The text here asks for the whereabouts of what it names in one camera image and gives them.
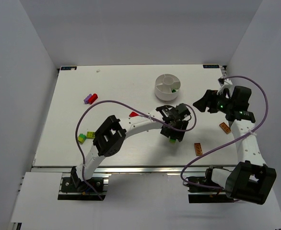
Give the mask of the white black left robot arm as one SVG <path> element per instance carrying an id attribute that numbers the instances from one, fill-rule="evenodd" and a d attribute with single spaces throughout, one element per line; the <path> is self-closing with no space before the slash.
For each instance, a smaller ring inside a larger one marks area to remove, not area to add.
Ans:
<path id="1" fill-rule="evenodd" d="M 93 186 L 89 180 L 101 162 L 118 153 L 123 142 L 136 134 L 159 129 L 161 135 L 181 142 L 189 123 L 187 117 L 191 112 L 183 103 L 175 107 L 163 105 L 147 114 L 137 112 L 125 119 L 110 115 L 96 130 L 88 154 L 81 153 L 82 163 L 71 169 L 71 182 L 79 191 Z"/>

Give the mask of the white round divided container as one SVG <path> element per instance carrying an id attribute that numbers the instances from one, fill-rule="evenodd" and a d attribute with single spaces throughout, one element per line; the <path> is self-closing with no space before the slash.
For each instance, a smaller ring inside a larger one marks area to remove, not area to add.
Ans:
<path id="1" fill-rule="evenodd" d="M 172 101 L 178 95 L 181 88 L 179 78 L 172 74 L 162 74 L 155 80 L 154 93 L 162 101 Z"/>

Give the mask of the lime lego brick with studs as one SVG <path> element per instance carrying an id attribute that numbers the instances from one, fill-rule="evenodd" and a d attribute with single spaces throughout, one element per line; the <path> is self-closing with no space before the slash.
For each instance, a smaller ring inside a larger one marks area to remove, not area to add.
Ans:
<path id="1" fill-rule="evenodd" d="M 88 132 L 86 133 L 86 138 L 94 139 L 94 138 L 95 138 L 95 132 L 88 131 Z"/>

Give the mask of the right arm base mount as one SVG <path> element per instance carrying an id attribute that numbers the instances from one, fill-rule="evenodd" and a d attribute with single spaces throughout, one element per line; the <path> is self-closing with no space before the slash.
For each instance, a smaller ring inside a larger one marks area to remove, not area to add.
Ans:
<path id="1" fill-rule="evenodd" d="M 223 167 L 210 166 L 205 171 L 205 176 L 189 176 L 183 182 L 183 186 L 188 188 L 188 201 L 190 204 L 214 204 L 214 203 L 234 203 L 236 200 L 228 198 L 225 190 L 211 180 L 213 169 L 223 169 Z"/>

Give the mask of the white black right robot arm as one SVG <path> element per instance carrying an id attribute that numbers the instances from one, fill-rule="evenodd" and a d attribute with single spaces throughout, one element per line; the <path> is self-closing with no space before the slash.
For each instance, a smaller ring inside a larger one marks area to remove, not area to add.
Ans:
<path id="1" fill-rule="evenodd" d="M 232 172 L 218 167 L 208 168 L 200 184 L 219 186 L 228 198 L 262 205 L 271 191 L 277 173 L 264 161 L 253 131 L 255 117 L 248 111 L 251 89 L 236 86 L 230 97 L 227 94 L 227 89 L 221 94 L 206 90 L 204 96 L 194 102 L 193 106 L 200 112 L 225 113 L 236 141 L 238 164 Z"/>

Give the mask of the blue label sticker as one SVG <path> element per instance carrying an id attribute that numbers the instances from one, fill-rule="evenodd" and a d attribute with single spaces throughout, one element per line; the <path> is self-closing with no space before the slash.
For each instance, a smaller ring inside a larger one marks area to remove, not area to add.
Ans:
<path id="1" fill-rule="evenodd" d="M 60 71 L 65 71 L 65 70 L 76 70 L 77 66 L 62 66 L 60 68 Z"/>
<path id="2" fill-rule="evenodd" d="M 220 66 L 218 64 L 203 64 L 204 69 L 219 69 Z"/>

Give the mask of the blue label sticker right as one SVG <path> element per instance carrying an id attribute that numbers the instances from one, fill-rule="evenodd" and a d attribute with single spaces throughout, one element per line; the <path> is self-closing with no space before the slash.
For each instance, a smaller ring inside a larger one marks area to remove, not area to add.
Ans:
<path id="1" fill-rule="evenodd" d="M 219 69 L 220 66 L 218 64 L 203 64 L 204 69 Z"/>

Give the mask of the blue label sticker left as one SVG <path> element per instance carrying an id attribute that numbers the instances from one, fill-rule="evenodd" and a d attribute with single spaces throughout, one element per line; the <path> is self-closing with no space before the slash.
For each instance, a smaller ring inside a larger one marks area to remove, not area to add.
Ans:
<path id="1" fill-rule="evenodd" d="M 76 70 L 77 66 L 62 66 L 60 68 L 60 71 L 65 71 L 65 70 Z"/>

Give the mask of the long red lego brick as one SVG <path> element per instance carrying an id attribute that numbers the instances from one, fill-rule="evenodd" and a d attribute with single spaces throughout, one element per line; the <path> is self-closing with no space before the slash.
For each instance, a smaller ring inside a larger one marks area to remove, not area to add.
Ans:
<path id="1" fill-rule="evenodd" d="M 88 99 L 88 104 L 93 104 L 98 99 L 98 95 L 96 93 L 92 94 L 92 96 Z"/>

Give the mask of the red curved lego piece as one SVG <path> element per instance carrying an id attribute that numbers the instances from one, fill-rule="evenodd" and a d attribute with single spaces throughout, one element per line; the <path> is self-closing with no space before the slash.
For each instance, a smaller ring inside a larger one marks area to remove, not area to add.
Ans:
<path id="1" fill-rule="evenodd" d="M 139 116 L 139 115 L 134 111 L 129 114 L 129 117 L 136 117 L 136 116 Z"/>

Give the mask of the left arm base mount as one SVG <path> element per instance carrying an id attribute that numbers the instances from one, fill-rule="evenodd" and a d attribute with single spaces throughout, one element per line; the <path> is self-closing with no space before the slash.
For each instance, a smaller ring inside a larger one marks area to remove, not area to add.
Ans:
<path id="1" fill-rule="evenodd" d="M 58 200 L 103 201 L 106 197 L 108 181 L 104 177 L 92 177 L 85 183 L 72 168 L 69 176 L 62 176 Z"/>

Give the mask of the orange lego plate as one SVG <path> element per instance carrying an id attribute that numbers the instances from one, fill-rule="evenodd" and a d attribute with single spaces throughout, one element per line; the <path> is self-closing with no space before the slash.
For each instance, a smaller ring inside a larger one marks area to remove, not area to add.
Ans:
<path id="1" fill-rule="evenodd" d="M 219 127 L 220 127 L 226 134 L 231 133 L 230 127 L 229 127 L 225 122 L 220 123 L 220 124 L 219 124 Z"/>
<path id="2" fill-rule="evenodd" d="M 201 156 L 203 154 L 202 147 L 201 147 L 200 143 L 195 143 L 194 144 L 194 149 L 195 149 L 196 156 Z"/>

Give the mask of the orange flat lego plate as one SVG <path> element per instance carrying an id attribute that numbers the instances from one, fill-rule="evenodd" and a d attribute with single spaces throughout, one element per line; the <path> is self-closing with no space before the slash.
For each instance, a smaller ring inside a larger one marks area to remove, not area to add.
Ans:
<path id="1" fill-rule="evenodd" d="M 200 143 L 195 143 L 194 144 L 194 149 L 195 149 L 196 156 L 201 156 L 203 154 L 202 147 L 201 147 Z"/>

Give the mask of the purple lego brick by red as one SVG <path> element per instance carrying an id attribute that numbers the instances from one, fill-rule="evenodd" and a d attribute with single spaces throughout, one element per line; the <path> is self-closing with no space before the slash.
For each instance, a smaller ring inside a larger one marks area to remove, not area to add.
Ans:
<path id="1" fill-rule="evenodd" d="M 87 95 L 87 96 L 85 97 L 85 99 L 83 100 L 83 102 L 84 102 L 85 104 L 88 104 L 88 103 L 89 103 L 88 100 L 89 100 L 91 97 L 92 97 L 92 94 Z"/>

